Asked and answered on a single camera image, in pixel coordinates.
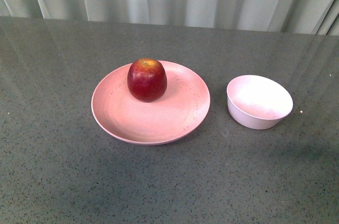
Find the table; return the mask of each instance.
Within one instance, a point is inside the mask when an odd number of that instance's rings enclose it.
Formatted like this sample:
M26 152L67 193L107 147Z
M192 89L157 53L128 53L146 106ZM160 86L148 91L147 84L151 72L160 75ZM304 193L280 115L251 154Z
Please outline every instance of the table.
M207 84L204 121L139 146L96 123L91 97L141 57ZM339 37L0 17L0 223L338 223ZM253 130L228 113L239 75L294 107Z

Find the apple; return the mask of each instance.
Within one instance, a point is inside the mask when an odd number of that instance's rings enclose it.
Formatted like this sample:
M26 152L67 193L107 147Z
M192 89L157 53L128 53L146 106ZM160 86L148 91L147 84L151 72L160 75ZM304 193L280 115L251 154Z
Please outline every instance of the apple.
M131 64L127 74L129 92L138 100L151 102L164 95L167 89L166 71L161 62L141 58Z

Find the pink plate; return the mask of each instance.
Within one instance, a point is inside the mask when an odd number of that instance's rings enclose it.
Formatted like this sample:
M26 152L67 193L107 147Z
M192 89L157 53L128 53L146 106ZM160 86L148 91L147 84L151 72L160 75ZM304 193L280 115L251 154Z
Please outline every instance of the pink plate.
M105 76L94 90L92 112L110 135L138 145L161 145L178 140L204 120L210 106L207 85L192 70L160 61L166 70L167 89L156 101L135 99L127 88L131 64Z

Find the white bowl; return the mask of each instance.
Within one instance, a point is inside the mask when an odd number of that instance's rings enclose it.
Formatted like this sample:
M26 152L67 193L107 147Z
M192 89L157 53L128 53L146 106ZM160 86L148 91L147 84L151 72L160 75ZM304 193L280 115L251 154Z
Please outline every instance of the white bowl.
M243 126L263 130L276 125L293 108L291 95L273 80L255 75L232 79L227 86L231 116Z

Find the gray countertop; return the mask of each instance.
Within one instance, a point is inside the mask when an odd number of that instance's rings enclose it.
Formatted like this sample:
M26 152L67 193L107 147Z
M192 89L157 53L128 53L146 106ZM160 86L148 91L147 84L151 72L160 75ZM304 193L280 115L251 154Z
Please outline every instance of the gray countertop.
M211 105L186 137L138 146L91 97L141 57L199 74ZM0 17L0 223L338 223L339 37ZM268 77L294 107L253 130L226 87Z

